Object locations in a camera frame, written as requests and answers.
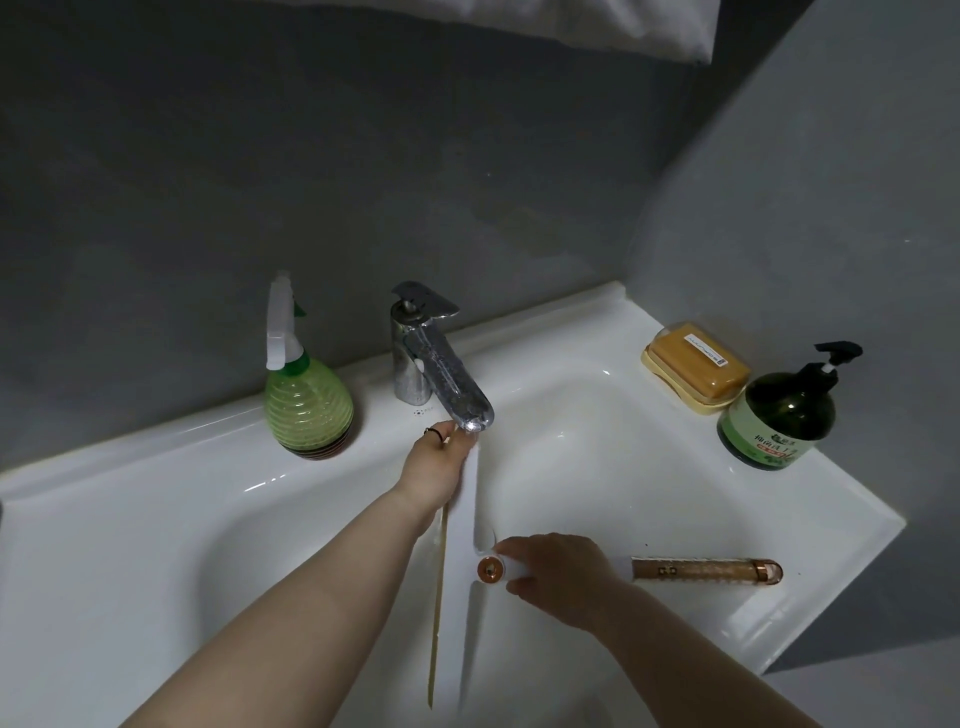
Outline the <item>person's right hand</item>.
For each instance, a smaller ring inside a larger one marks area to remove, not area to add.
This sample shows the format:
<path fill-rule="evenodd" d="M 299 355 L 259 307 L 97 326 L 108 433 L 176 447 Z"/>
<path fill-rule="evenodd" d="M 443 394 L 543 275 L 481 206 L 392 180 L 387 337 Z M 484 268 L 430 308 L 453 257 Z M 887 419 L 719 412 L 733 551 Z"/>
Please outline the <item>person's right hand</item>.
<path fill-rule="evenodd" d="M 594 634 L 602 620 L 606 598 L 621 581 L 593 540 L 555 532 L 546 534 L 554 535 L 552 604 L 532 606 L 564 625 Z"/>

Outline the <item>person's left hand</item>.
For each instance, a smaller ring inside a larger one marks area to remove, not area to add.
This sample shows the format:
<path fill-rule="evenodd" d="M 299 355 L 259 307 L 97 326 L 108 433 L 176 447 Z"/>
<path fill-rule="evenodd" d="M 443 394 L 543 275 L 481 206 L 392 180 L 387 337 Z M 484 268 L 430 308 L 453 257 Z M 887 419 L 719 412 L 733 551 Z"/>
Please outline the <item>person's left hand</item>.
<path fill-rule="evenodd" d="M 466 459 L 429 457 L 424 452 L 424 435 L 421 435 L 406 456 L 393 490 L 416 516 L 433 518 L 452 498 Z"/>

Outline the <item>white tube with rose-gold tip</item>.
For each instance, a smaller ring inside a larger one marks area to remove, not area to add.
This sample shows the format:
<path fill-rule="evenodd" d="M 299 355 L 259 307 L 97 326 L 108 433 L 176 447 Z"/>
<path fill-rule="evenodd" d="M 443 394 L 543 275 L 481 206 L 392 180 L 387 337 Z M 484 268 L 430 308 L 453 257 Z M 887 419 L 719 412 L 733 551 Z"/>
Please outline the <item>white tube with rose-gold tip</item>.
<path fill-rule="evenodd" d="M 496 552 L 481 554 L 475 572 L 477 580 L 488 586 L 505 585 L 531 576 L 528 566 L 522 561 Z"/>

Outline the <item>person's right forearm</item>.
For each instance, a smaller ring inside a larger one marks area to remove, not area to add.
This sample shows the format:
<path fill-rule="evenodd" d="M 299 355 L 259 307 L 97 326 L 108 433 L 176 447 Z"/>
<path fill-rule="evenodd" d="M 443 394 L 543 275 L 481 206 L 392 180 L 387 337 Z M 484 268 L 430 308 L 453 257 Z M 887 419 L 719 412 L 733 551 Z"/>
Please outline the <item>person's right forearm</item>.
<path fill-rule="evenodd" d="M 820 728 L 642 588 L 606 581 L 590 613 L 658 728 Z"/>

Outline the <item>person's left forearm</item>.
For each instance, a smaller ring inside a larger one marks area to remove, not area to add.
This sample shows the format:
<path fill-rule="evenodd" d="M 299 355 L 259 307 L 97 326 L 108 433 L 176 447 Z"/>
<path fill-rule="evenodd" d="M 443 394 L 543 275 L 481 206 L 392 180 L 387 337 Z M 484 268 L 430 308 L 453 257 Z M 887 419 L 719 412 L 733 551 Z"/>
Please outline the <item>person's left forearm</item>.
<path fill-rule="evenodd" d="M 408 478 L 225 625 L 120 728 L 325 728 L 456 483 Z"/>

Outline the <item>running water stream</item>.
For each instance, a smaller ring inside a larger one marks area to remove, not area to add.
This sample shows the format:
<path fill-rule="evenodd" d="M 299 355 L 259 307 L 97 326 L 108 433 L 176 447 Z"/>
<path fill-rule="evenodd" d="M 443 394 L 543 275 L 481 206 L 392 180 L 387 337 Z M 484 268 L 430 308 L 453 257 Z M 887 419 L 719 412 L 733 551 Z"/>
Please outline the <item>running water stream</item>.
<path fill-rule="evenodd" d="M 464 473 L 473 477 L 475 481 L 472 518 L 472 544 L 477 557 L 489 555 L 493 552 L 498 540 L 490 511 L 489 476 L 492 473 L 489 457 L 484 449 L 483 439 L 478 438 L 470 452 L 470 467 Z M 461 693 L 458 702 L 458 712 L 466 710 L 471 693 L 471 683 L 474 668 L 480 647 L 483 614 L 487 601 L 486 592 L 476 572 L 473 572 L 474 581 L 468 592 L 467 610 L 465 613 L 465 636 L 462 653 L 462 677 L 460 682 Z"/>

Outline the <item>chrome faucet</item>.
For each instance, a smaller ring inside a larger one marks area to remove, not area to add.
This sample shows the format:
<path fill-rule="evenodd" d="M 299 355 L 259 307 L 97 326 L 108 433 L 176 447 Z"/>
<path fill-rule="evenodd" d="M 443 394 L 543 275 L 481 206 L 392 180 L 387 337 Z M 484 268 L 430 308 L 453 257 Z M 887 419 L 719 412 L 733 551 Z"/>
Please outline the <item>chrome faucet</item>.
<path fill-rule="evenodd" d="M 421 407 L 432 396 L 463 431 L 486 431 L 495 420 L 490 401 L 456 354 L 438 321 L 460 309 L 418 281 L 407 280 L 391 292 L 392 388 L 403 403 Z"/>

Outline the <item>thin wooden stick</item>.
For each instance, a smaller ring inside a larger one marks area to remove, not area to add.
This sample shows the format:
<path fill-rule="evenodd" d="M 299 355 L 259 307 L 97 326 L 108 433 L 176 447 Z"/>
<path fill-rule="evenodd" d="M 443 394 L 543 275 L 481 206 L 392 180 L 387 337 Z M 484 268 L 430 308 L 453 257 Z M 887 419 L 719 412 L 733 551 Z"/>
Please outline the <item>thin wooden stick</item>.
<path fill-rule="evenodd" d="M 440 631 L 442 622 L 442 605 L 444 599 L 444 584 L 447 560 L 447 542 L 449 529 L 450 504 L 446 504 L 441 509 L 440 528 L 438 535 L 438 573 L 435 595 L 433 626 L 431 629 L 431 653 L 429 662 L 428 682 L 427 682 L 427 705 L 430 709 L 434 707 L 434 696 L 437 680 L 437 666 L 440 651 Z"/>

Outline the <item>white ceramic sink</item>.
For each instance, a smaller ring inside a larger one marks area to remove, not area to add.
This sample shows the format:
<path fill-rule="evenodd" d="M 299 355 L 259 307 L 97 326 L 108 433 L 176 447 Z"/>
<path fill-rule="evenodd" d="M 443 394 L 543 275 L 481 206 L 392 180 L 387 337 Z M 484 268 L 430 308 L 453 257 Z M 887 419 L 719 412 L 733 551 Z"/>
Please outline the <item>white ceramic sink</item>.
<path fill-rule="evenodd" d="M 731 457 L 715 418 L 641 363 L 662 326 L 619 284 L 450 336 L 491 401 L 481 438 L 497 539 L 578 533 L 613 556 L 759 557 L 774 587 L 654 583 L 764 672 L 905 527 L 822 453 L 780 472 Z M 392 486 L 449 416 L 396 399 L 389 355 L 341 370 L 351 440 L 283 449 L 256 394 L 0 474 L 0 728 L 116 728 L 237 613 Z M 427 705 L 438 523 L 333 728 L 649 726 L 610 655 L 486 586 L 464 712 Z"/>

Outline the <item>green spray bottle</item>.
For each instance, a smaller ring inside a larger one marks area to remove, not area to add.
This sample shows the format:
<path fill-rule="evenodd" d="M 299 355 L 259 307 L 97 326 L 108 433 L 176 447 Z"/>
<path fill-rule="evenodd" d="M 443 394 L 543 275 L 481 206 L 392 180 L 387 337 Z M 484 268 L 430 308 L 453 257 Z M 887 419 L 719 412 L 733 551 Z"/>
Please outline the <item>green spray bottle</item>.
<path fill-rule="evenodd" d="M 303 459 L 324 460 L 346 446 L 354 402 L 340 377 L 300 343 L 296 321 L 305 315 L 290 274 L 277 272 L 267 307 L 264 413 L 282 448 Z"/>

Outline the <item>rose-gold tube cap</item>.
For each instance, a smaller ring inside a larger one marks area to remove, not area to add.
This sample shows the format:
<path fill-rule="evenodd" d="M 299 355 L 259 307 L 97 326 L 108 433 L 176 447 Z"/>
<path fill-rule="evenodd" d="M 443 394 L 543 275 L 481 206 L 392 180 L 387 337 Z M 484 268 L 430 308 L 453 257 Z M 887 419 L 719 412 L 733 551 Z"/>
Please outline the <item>rose-gold tube cap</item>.
<path fill-rule="evenodd" d="M 785 573 L 768 559 L 667 559 L 630 557 L 626 568 L 632 581 L 716 582 L 775 586 Z"/>

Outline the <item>yellow soap dish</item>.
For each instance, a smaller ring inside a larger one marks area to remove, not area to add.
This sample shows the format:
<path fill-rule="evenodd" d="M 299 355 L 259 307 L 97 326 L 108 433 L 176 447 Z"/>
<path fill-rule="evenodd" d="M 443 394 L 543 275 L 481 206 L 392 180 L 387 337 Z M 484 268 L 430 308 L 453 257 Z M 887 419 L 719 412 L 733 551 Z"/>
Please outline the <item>yellow soap dish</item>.
<path fill-rule="evenodd" d="M 726 409 L 745 391 L 747 386 L 747 381 L 744 380 L 738 389 L 728 392 L 724 397 L 715 401 L 702 401 L 695 396 L 694 390 L 687 387 L 685 381 L 674 378 L 671 370 L 664 368 L 659 360 L 651 356 L 648 348 L 643 350 L 640 361 L 644 367 L 658 378 L 668 390 L 675 394 L 686 407 L 692 412 L 702 416 L 717 414 Z"/>

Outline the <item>orange soap bar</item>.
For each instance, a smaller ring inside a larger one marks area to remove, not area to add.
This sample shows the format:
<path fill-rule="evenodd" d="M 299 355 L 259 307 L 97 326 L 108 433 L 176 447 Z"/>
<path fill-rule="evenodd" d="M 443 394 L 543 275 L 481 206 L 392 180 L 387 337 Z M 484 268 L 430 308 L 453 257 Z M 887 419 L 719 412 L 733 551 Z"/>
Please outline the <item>orange soap bar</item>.
<path fill-rule="evenodd" d="M 664 327 L 645 352 L 684 392 L 704 405 L 734 399 L 752 374 L 745 360 L 692 321 Z"/>

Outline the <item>dark green pump bottle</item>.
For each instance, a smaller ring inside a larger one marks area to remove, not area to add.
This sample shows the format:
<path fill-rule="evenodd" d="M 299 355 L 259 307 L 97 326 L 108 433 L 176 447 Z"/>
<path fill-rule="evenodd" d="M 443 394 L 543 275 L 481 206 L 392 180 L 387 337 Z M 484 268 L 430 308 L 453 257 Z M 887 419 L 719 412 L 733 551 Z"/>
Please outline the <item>dark green pump bottle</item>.
<path fill-rule="evenodd" d="M 850 341 L 815 345 L 828 355 L 794 372 L 763 374 L 749 383 L 717 421 L 721 443 L 750 467 L 781 471 L 831 432 L 836 410 L 831 391 L 837 368 L 863 355 Z"/>

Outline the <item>white towel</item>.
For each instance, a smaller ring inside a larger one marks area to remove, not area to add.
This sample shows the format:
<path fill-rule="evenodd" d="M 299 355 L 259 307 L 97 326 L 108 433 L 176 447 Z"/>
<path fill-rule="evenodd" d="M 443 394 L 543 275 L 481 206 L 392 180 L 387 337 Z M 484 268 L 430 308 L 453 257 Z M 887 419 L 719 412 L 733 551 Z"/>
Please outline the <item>white towel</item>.
<path fill-rule="evenodd" d="M 265 0 L 372 9 L 589 50 L 708 65 L 721 0 Z"/>

